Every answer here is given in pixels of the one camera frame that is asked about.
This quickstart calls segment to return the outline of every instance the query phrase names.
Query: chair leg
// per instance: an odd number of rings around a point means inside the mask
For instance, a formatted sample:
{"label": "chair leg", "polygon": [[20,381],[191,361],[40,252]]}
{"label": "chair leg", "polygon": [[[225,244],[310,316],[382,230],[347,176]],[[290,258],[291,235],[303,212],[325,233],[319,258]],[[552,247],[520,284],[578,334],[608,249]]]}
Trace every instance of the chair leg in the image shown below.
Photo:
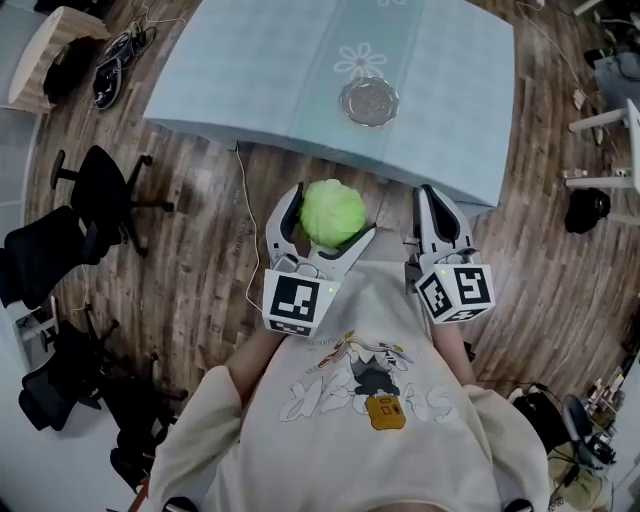
{"label": "chair leg", "polygon": [[133,168],[133,172],[131,173],[131,176],[129,176],[129,180],[127,181],[127,190],[129,191],[129,196],[133,194],[133,188],[136,186],[136,181],[138,180],[138,175],[140,174],[140,169],[142,168],[142,166],[151,165],[152,163],[153,158],[150,155],[140,155],[138,157],[138,161]]}
{"label": "chair leg", "polygon": [[147,255],[149,254],[149,250],[146,247],[140,247],[140,240],[138,240],[138,232],[136,231],[136,227],[133,225],[133,219],[131,218],[131,216],[125,219],[124,228],[127,230],[127,233],[129,233],[129,237],[131,238],[131,243],[133,244],[133,247],[136,250],[136,252],[143,258],[146,258]]}
{"label": "chair leg", "polygon": [[605,126],[607,124],[623,121],[628,116],[626,108],[619,108],[618,110],[612,110],[611,112],[605,112],[604,114],[598,114],[597,116],[587,117],[586,119],[580,119],[569,124],[570,132],[579,132],[580,130],[586,130],[587,128],[595,128],[597,126]]}
{"label": "chair leg", "polygon": [[51,169],[51,190],[56,189],[56,185],[58,184],[58,180],[71,180],[76,181],[78,179],[78,173],[75,171],[70,171],[69,169],[65,169],[62,167],[64,164],[65,152],[60,150],[58,151],[58,156],[56,156],[56,160],[53,163],[53,169]]}
{"label": "chair leg", "polygon": [[131,208],[162,208],[165,212],[171,213],[175,207],[173,203],[156,199],[155,201],[131,201]]}
{"label": "chair leg", "polygon": [[107,332],[105,332],[100,337],[98,342],[101,345],[104,345],[104,342],[107,340],[107,338],[109,338],[113,334],[113,331],[115,331],[118,327],[120,327],[120,322],[118,322],[117,320],[111,320],[111,325],[109,326],[109,329],[107,329]]}
{"label": "chair leg", "polygon": [[93,311],[93,306],[91,304],[85,304],[82,312],[84,313],[84,317],[87,320],[87,329],[89,331],[89,338],[91,341],[98,341],[98,334],[93,327],[93,322],[91,321],[91,317],[89,316],[89,311]]}

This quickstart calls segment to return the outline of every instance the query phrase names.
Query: black backpack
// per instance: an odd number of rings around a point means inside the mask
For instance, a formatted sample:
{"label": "black backpack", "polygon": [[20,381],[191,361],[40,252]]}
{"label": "black backpack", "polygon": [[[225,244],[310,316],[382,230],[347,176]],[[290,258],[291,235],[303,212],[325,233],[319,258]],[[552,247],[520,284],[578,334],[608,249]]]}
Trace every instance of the black backpack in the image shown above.
{"label": "black backpack", "polygon": [[589,188],[571,194],[564,226],[569,233],[586,233],[611,211],[611,200],[602,190]]}

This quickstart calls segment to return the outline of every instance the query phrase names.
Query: cable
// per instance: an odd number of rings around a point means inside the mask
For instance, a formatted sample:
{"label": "cable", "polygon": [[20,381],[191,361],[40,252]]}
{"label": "cable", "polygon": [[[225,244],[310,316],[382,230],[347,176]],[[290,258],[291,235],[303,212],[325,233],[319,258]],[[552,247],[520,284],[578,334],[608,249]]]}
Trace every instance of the cable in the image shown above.
{"label": "cable", "polygon": [[564,52],[560,49],[560,46],[558,46],[558,43],[556,43],[553,39],[551,39],[551,37],[544,31],[542,30],[538,25],[536,25],[534,23],[534,21],[529,18],[529,16],[527,16],[524,11],[522,10],[522,7],[528,7],[529,9],[533,9],[534,11],[540,11],[542,9],[542,5],[538,6],[537,8],[534,7],[533,5],[529,5],[529,4],[525,4],[523,2],[516,2],[516,6],[518,7],[518,10],[520,11],[520,14],[522,14],[522,17],[533,27],[535,28],[538,33],[540,33],[540,35],[542,35],[547,41],[549,41],[552,46],[558,51],[558,53],[560,54],[560,56],[562,57],[562,59],[565,61],[565,63],[567,64],[567,66],[569,67],[569,71],[571,71],[571,74],[573,75],[574,80],[576,81],[576,83],[578,84],[578,87],[580,88],[580,91],[582,91],[584,93],[584,88],[582,87],[582,84],[580,83],[580,79],[578,78],[578,75],[576,74],[576,72],[573,69],[573,66],[571,65],[571,62],[569,62],[569,58],[564,54]]}
{"label": "cable", "polygon": [[84,272],[84,304],[81,308],[74,309],[71,314],[73,315],[76,311],[82,311],[84,307],[89,303],[89,278],[87,277],[87,267],[82,265],[82,271]]}
{"label": "cable", "polygon": [[237,143],[236,156],[238,157],[238,163],[240,164],[240,170],[242,171],[242,188],[244,190],[244,199],[247,202],[247,210],[249,211],[249,217],[251,218],[251,222],[253,223],[253,248],[256,251],[256,266],[253,269],[253,274],[251,274],[251,279],[249,280],[247,290],[244,292],[244,297],[247,299],[249,304],[260,311],[260,313],[262,313],[262,308],[249,298],[249,288],[251,288],[253,280],[256,277],[256,272],[258,272],[258,268],[260,267],[260,251],[258,250],[258,224],[256,224],[256,219],[253,217],[253,212],[251,211],[251,204],[249,203],[249,193],[247,192],[247,173],[244,169],[244,164],[242,163],[242,158],[240,157],[240,148]]}

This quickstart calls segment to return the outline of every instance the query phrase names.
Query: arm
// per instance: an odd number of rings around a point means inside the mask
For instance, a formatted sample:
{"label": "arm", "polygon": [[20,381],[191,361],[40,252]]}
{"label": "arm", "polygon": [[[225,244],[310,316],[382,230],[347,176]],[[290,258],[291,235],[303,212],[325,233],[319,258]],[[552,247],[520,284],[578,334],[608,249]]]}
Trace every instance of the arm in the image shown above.
{"label": "arm", "polygon": [[460,328],[456,324],[433,324],[429,319],[433,346],[462,386],[476,384]]}
{"label": "arm", "polygon": [[243,405],[253,395],[253,390],[284,337],[283,333],[260,327],[225,363]]}
{"label": "arm", "polygon": [[258,329],[225,366],[202,379],[167,439],[156,449],[149,499],[160,510],[194,482],[213,478],[217,458],[238,439],[246,404],[284,336]]}

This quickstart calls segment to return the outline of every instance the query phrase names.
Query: white table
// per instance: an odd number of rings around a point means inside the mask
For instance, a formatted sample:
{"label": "white table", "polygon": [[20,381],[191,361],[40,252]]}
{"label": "white table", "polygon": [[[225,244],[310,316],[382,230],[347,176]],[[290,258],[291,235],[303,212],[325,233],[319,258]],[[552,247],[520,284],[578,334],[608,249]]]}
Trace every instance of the white table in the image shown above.
{"label": "white table", "polygon": [[[360,75],[398,93],[382,127],[342,111]],[[429,183],[478,213],[498,204],[514,76],[513,28],[464,0],[203,0],[144,117]]]}

